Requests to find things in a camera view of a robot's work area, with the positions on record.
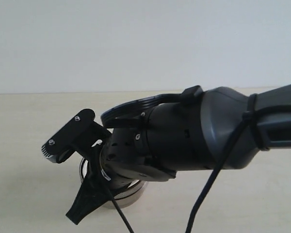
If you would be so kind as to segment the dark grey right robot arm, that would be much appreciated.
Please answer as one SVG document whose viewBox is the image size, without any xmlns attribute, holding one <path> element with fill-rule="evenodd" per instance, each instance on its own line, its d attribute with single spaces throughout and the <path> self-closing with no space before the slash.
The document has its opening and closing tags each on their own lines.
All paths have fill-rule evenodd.
<svg viewBox="0 0 291 233">
<path fill-rule="evenodd" d="M 195 215 L 220 170 L 242 169 L 259 151 L 291 148 L 291 84 L 246 96 L 228 87 L 158 95 L 101 117 L 95 140 L 71 143 L 88 162 L 67 217 L 78 224 L 138 181 L 165 182 L 179 171 L 211 170 Z"/>
</svg>

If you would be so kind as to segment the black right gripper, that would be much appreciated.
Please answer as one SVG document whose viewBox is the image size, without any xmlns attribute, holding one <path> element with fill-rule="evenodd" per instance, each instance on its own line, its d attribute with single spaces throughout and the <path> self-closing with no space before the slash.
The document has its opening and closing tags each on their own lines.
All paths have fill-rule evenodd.
<svg viewBox="0 0 291 233">
<path fill-rule="evenodd" d="M 144 148 L 142 137 L 132 129 L 114 129 L 98 146 L 98 155 L 87 168 L 67 218 L 85 218 L 114 199 L 112 189 L 122 189 L 134 181 L 166 182 L 176 171 L 162 165 L 158 157 Z"/>
</svg>

